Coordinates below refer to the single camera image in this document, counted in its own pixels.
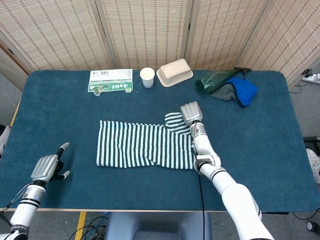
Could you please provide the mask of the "blue carpet table mat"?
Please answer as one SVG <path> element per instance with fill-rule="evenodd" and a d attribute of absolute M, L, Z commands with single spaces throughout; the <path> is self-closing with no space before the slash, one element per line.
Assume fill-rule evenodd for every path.
<path fill-rule="evenodd" d="M 135 71 L 131 93 L 96 96 L 88 92 L 88 71 L 33 72 L 0 159 L 0 208 L 31 181 L 40 157 L 68 142 L 61 160 L 70 175 L 46 186 L 41 208 L 222 211 L 220 194 L 195 170 L 96 164 L 100 121 L 162 125 L 165 114 L 196 101 L 222 166 L 250 190 L 262 211 L 316 210 L 320 193 L 285 77 L 276 71 L 251 71 L 246 77 L 258 92 L 242 108 L 199 94 L 194 79 L 145 88 Z"/>

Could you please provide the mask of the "blue grey cloth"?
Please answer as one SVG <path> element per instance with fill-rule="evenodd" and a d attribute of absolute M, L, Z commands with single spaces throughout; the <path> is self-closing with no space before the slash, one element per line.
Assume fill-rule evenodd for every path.
<path fill-rule="evenodd" d="M 258 88 L 248 79 L 231 77 L 210 95 L 223 101 L 233 100 L 242 108 L 248 107 L 253 101 Z"/>

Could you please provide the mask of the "beige food container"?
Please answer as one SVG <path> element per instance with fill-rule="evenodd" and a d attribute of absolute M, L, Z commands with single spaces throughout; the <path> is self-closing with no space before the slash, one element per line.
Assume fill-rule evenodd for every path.
<path fill-rule="evenodd" d="M 162 86 L 168 88 L 193 77 L 193 71 L 184 58 L 161 66 L 156 75 Z"/>

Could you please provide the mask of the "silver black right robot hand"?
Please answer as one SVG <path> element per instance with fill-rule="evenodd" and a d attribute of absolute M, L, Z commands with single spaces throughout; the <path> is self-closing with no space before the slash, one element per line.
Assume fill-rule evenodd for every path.
<path fill-rule="evenodd" d="M 203 120 L 203 114 L 197 101 L 182 105 L 180 111 L 187 126 L 191 126 L 193 122 L 202 122 Z"/>

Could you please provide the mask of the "black floor equipment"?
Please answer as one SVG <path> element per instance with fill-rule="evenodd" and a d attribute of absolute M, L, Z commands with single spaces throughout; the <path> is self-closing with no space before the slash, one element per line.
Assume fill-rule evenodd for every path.
<path fill-rule="evenodd" d="M 303 142 L 307 149 L 320 152 L 320 136 L 303 137 Z"/>

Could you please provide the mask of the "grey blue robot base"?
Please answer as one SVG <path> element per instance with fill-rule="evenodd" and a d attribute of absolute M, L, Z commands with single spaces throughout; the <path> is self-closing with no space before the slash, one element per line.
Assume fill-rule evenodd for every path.
<path fill-rule="evenodd" d="M 112 212 L 104 240 L 213 240 L 210 214 Z"/>

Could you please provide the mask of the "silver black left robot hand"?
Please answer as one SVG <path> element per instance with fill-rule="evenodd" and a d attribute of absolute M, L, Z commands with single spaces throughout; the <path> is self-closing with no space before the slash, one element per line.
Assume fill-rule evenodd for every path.
<path fill-rule="evenodd" d="M 64 163 L 60 158 L 69 144 L 69 142 L 64 143 L 59 147 L 56 154 L 43 156 L 37 161 L 30 176 L 33 182 L 43 181 L 47 184 L 53 180 L 64 180 L 69 176 L 70 170 L 60 174 L 64 167 Z"/>

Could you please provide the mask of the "white sneaker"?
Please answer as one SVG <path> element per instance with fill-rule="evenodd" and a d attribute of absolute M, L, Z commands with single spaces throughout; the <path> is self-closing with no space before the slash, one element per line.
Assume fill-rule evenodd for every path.
<path fill-rule="evenodd" d="M 314 180 L 320 185 L 320 157 L 310 148 L 306 149 Z"/>

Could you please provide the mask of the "green plastic bottle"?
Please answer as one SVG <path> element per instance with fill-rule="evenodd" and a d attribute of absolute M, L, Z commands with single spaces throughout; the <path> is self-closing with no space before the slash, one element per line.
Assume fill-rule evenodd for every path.
<path fill-rule="evenodd" d="M 245 75 L 247 72 L 251 72 L 251 68 L 235 67 L 230 70 L 214 70 L 207 72 L 199 79 L 195 81 L 195 89 L 201 94 L 211 94 L 218 90 L 223 84 L 225 84 L 230 78 L 241 72 Z"/>

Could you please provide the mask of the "green white striped T-shirt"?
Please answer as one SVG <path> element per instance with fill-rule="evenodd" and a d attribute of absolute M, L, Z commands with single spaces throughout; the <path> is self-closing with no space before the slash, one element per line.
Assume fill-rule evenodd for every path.
<path fill-rule="evenodd" d="M 190 128 L 180 112 L 167 113 L 164 124 L 101 120 L 96 165 L 113 168 L 160 166 L 192 170 L 192 143 Z"/>

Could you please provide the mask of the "green white flat paper package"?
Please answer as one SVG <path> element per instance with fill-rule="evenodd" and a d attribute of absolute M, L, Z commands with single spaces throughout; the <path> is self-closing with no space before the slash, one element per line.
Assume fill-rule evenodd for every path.
<path fill-rule="evenodd" d="M 125 91 L 131 93 L 133 90 L 132 69 L 104 69 L 91 70 L 87 92 L 99 96 L 104 92 Z"/>

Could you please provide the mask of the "white paper cup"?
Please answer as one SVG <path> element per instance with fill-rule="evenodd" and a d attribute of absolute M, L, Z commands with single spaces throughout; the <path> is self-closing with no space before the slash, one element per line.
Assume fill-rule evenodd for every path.
<path fill-rule="evenodd" d="M 151 88 L 154 85 L 155 71 L 152 68 L 144 67 L 139 74 L 145 88 Z"/>

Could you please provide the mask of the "white power strip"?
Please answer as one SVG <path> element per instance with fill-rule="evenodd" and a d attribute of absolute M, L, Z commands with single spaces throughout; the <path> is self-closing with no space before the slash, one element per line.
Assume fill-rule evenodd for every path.
<path fill-rule="evenodd" d="M 301 79 L 302 81 L 319 84 L 320 85 L 320 73 L 313 73 L 312 69 L 308 69 L 308 72 Z"/>

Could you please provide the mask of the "woven folding screen panel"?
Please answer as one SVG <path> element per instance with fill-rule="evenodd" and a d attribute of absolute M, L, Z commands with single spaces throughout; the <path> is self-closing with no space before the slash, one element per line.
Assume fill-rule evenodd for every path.
<path fill-rule="evenodd" d="M 238 65 L 277 71 L 293 87 L 320 60 L 320 0 L 267 0 Z"/>
<path fill-rule="evenodd" d="M 140 70 L 184 57 L 193 0 L 95 0 L 116 68 Z"/>
<path fill-rule="evenodd" d="M 0 73 L 21 91 L 24 90 L 29 73 L 15 62 L 0 44 Z"/>
<path fill-rule="evenodd" d="M 115 64 L 97 0 L 0 0 L 0 40 L 28 72 Z"/>
<path fill-rule="evenodd" d="M 193 70 L 236 66 L 269 0 L 193 0 L 184 57 Z"/>

